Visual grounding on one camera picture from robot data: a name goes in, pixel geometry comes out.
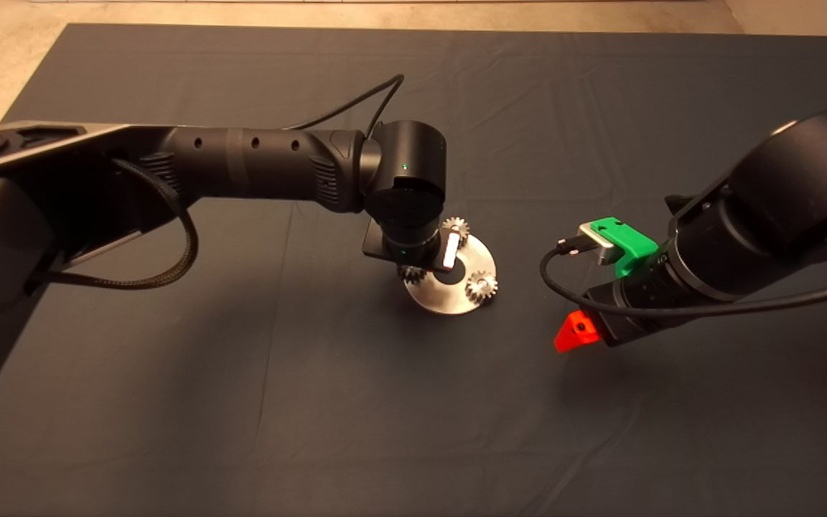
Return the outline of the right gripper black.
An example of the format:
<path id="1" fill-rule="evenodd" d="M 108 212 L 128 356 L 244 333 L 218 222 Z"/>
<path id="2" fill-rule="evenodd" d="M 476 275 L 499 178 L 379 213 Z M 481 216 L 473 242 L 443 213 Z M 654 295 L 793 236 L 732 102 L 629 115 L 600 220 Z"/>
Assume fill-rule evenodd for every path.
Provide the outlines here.
<path id="1" fill-rule="evenodd" d="M 630 306 L 622 294 L 621 282 L 615 279 L 588 288 L 583 298 L 598 304 L 627 309 Z M 629 315 L 607 313 L 598 309 L 575 310 L 565 317 L 560 330 L 553 340 L 557 353 L 599 343 L 602 340 L 607 346 L 617 347 L 632 343 L 640 338 L 640 321 Z"/>

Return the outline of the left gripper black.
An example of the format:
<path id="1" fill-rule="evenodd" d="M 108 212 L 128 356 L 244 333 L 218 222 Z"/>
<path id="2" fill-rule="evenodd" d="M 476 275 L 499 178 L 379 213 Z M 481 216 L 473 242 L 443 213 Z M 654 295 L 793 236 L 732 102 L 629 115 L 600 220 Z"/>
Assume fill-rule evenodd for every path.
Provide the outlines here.
<path id="1" fill-rule="evenodd" d="M 390 238 L 387 230 L 376 220 L 370 221 L 362 244 L 363 254 L 372 259 L 427 271 L 453 269 L 457 249 L 457 238 L 450 229 L 434 226 L 424 240 L 403 243 Z"/>

